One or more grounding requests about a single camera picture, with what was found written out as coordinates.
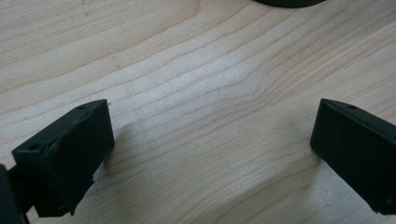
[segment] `black clamp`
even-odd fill
[[[375,212],[396,214],[396,126],[323,99],[311,147]]]
[[[74,214],[92,175],[114,147],[107,100],[80,105],[12,151],[16,165],[0,165],[1,223]]]

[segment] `dark object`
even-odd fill
[[[0,220],[23,223],[13,220],[27,221],[21,215],[33,205],[40,217],[73,215],[113,147],[107,100],[74,108],[12,151],[17,165],[7,176],[0,167],[0,206],[7,207]]]
[[[272,7],[311,7],[326,0],[255,0]]]
[[[396,214],[396,126],[322,99],[311,147],[375,212]]]

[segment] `small hole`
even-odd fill
[[[30,150],[35,150],[35,149],[38,149],[38,148],[40,148],[40,147],[41,147],[40,144],[34,144],[34,145],[29,146],[29,149],[30,149]]]

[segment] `wooden table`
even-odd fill
[[[321,98],[396,123],[394,0],[0,2],[0,163],[107,98],[116,147],[76,214],[33,223],[395,223],[309,139]]]

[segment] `light wooden surface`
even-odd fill
[[[96,184],[33,223],[395,223],[309,146],[320,98],[396,123],[395,59],[394,0],[3,0],[0,163],[107,98]]]

